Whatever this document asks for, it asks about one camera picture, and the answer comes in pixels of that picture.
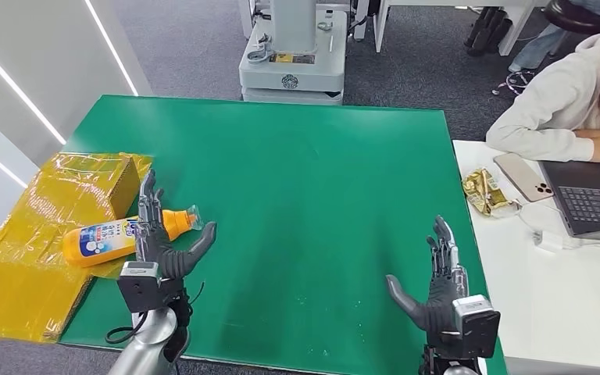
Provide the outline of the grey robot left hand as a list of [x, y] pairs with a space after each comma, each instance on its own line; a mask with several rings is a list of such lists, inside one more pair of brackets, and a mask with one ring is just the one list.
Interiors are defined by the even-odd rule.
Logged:
[[209, 221], [198, 240], [187, 250], [172, 248], [163, 226], [160, 197], [163, 189], [155, 189], [155, 171], [150, 169], [141, 181], [137, 201], [135, 244], [137, 259], [155, 262], [164, 278], [182, 279], [192, 272], [216, 240], [217, 222]]

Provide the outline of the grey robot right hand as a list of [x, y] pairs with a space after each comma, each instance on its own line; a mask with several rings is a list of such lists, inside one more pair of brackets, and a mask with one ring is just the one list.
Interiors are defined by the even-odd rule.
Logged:
[[465, 298], [469, 287], [466, 269], [459, 261], [459, 248], [451, 227], [440, 215], [434, 219], [435, 235], [427, 237], [431, 255], [431, 277], [428, 298], [419, 302], [407, 294], [398, 278], [385, 276], [387, 290], [392, 300], [419, 329], [428, 334], [455, 332], [452, 302]]

